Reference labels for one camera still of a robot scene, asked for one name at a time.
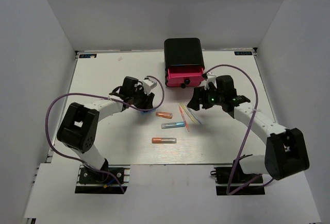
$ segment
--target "marker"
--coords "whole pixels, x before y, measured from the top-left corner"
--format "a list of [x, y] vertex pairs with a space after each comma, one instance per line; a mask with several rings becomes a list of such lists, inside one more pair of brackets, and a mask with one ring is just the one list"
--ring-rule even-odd
[[185, 122], [175, 122], [175, 123], [166, 123], [166, 124], [161, 124], [162, 129], [169, 129], [169, 128], [179, 128], [179, 127], [184, 127]]
[[188, 124], [187, 124], [186, 118], [185, 118], [185, 116], [184, 116], [184, 112], [182, 111], [182, 108], [181, 108], [180, 105], [179, 105], [179, 110], [180, 110], [180, 113], [181, 113], [182, 119], [183, 119], [184, 122], [185, 122], [185, 125], [186, 125], [186, 128], [187, 128], [187, 131], [189, 132], [189, 126], [188, 126]]
[[176, 143], [175, 137], [153, 137], [152, 143]]
[[190, 117], [191, 121], [193, 121], [194, 124], [196, 124], [197, 123], [196, 119], [191, 115], [191, 113], [188, 111], [188, 109], [186, 108], [186, 106], [184, 106], [182, 103], [179, 103], [179, 105], [185, 111], [185, 113], [188, 115], [188, 117]]
[[200, 119], [193, 113], [193, 111], [191, 111], [190, 108], [187, 108], [187, 109], [191, 113], [191, 115], [193, 115], [193, 117], [198, 121], [198, 123], [200, 123], [201, 125], [203, 125], [202, 122], [200, 121]]
[[171, 119], [173, 117], [173, 114], [170, 112], [156, 112], [156, 116]]

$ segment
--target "pen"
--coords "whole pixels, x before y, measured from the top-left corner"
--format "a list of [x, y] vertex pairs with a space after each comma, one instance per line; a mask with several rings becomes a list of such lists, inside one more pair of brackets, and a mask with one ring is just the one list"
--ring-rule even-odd
[[182, 108], [181, 108], [180, 105], [179, 105], [179, 110], [180, 110], [180, 113], [181, 113], [182, 119], [183, 119], [184, 122], [185, 122], [186, 128], [187, 128], [187, 130], [188, 130], [188, 132], [189, 132], [189, 126], [188, 126], [188, 124], [187, 124], [186, 118], [185, 118], [185, 116], [184, 116], [184, 113], [183, 113]]
[[188, 115], [188, 117], [190, 117], [191, 121], [193, 121], [194, 124], [196, 124], [197, 123], [196, 119], [191, 115], [191, 113], [188, 111], [188, 109], [182, 103], [180, 103], [179, 105], [185, 111], [185, 113]]
[[200, 121], [200, 119], [190, 110], [190, 108], [187, 108], [187, 110], [191, 113], [191, 115], [198, 121], [198, 123], [200, 123], [201, 125], [203, 125], [202, 124], [202, 122]]

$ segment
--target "white panel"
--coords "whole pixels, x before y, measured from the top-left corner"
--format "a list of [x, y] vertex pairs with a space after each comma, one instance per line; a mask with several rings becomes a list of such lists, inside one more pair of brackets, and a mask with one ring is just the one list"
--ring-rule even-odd
[[322, 223], [330, 222], [329, 24], [330, 0], [285, 0], [258, 59], [278, 120], [304, 133], [306, 177]]
[[[255, 82], [259, 93], [259, 108], [273, 119], [268, 99], [263, 88], [254, 57], [235, 56], [233, 51], [205, 51], [206, 69], [220, 63], [232, 64], [245, 70]], [[164, 52], [130, 52], [103, 53], [96, 58], [78, 59], [76, 71], [70, 88], [71, 93], [83, 92], [107, 96], [123, 83], [125, 76], [143, 79], [152, 75], [164, 84]], [[235, 88], [241, 95], [255, 101], [254, 90], [249, 80], [238, 70], [228, 67], [217, 68], [213, 73], [231, 75]], [[154, 105], [161, 100], [161, 89], [156, 87]], [[200, 110], [196, 115], [202, 120], [203, 126], [193, 124], [187, 118], [190, 132], [186, 128], [161, 129], [162, 123], [179, 122], [182, 117], [178, 102], [187, 104], [193, 88], [165, 88], [165, 100], [158, 111], [172, 112], [171, 120], [155, 116], [155, 112], [142, 115], [128, 109], [122, 113], [105, 118], [98, 123], [95, 145], [109, 164], [181, 164], [181, 163], [227, 163], [232, 162], [246, 132], [246, 126], [234, 120], [221, 107]], [[70, 96], [68, 104], [77, 102], [87, 104], [95, 98]], [[152, 137], [175, 137], [176, 144], [152, 144]], [[56, 146], [65, 153], [71, 150], [62, 143]], [[244, 153], [265, 154], [265, 145], [254, 134], [250, 133]]]
[[[68, 89], [74, 51], [47, 0], [1, 0], [0, 10], [0, 216], [1, 223], [21, 223], [48, 151], [47, 106]], [[51, 132], [62, 106], [54, 109]]]
[[283, 0], [48, 0], [76, 50], [162, 49], [198, 37], [205, 49], [258, 46]]

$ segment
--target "white board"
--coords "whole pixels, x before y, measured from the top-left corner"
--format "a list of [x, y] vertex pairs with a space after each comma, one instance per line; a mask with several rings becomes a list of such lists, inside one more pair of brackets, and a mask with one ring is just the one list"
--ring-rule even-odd
[[[235, 56], [233, 51], [205, 51], [206, 69], [217, 64], [232, 64], [244, 69], [259, 89], [259, 107], [265, 115], [272, 112], [264, 91], [258, 68], [253, 56]], [[136, 52], [97, 54], [95, 59], [78, 59], [70, 92], [82, 92], [107, 96], [120, 86], [125, 76], [143, 79], [147, 75], [156, 76], [164, 84], [163, 52]], [[220, 68], [217, 75], [232, 75], [238, 94], [245, 95], [252, 102], [255, 94], [250, 82], [238, 70]], [[161, 89], [157, 87], [154, 105], [161, 100]], [[142, 115], [128, 109], [110, 116], [98, 124], [95, 145], [110, 164], [216, 164], [232, 162], [236, 157], [246, 126], [232, 119], [221, 107], [200, 110], [196, 114], [204, 126], [194, 125], [187, 117], [190, 132], [185, 128], [162, 130], [162, 123], [182, 121], [178, 103], [188, 103], [193, 88], [166, 88], [165, 101], [158, 111], [172, 112], [171, 120], [155, 116], [155, 112]], [[87, 104], [94, 98], [70, 96], [67, 103]], [[176, 144], [155, 145], [152, 137], [176, 137]], [[70, 151], [61, 143], [61, 151]], [[264, 154], [265, 145], [253, 133], [250, 134], [244, 149], [245, 153]]]

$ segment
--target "white table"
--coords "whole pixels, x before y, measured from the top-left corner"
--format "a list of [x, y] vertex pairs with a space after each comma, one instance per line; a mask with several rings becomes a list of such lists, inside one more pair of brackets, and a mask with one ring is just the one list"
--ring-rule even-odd
[[[216, 64], [232, 64], [245, 70], [259, 91], [259, 108], [272, 117], [271, 108], [253, 56], [235, 56], [232, 51], [204, 51], [206, 69]], [[252, 86], [232, 68], [214, 70], [231, 75], [238, 94], [255, 101]], [[94, 59], [78, 59], [70, 92], [106, 96], [121, 85], [125, 76], [142, 79], [158, 77], [164, 83], [163, 52], [99, 53]], [[172, 112], [171, 121], [180, 121], [178, 102], [187, 103], [192, 88], [166, 88], [159, 111]], [[161, 90], [153, 91], [154, 105]], [[86, 104], [94, 99], [72, 96], [68, 103]], [[246, 127], [220, 107], [200, 110], [203, 126], [187, 119], [185, 128], [161, 130], [169, 120], [155, 113], [141, 115], [126, 110], [101, 121], [95, 145], [110, 164], [131, 165], [125, 195], [74, 194], [79, 163], [54, 155], [51, 164], [42, 164], [35, 182], [26, 217], [36, 223], [310, 223], [319, 221], [310, 189], [303, 173], [266, 188], [264, 196], [216, 196], [211, 165], [232, 162]], [[177, 144], [155, 145], [154, 136], [173, 136]], [[56, 141], [56, 147], [73, 155]], [[251, 133], [244, 153], [264, 154], [265, 146]], [[204, 165], [169, 165], [204, 164]]]

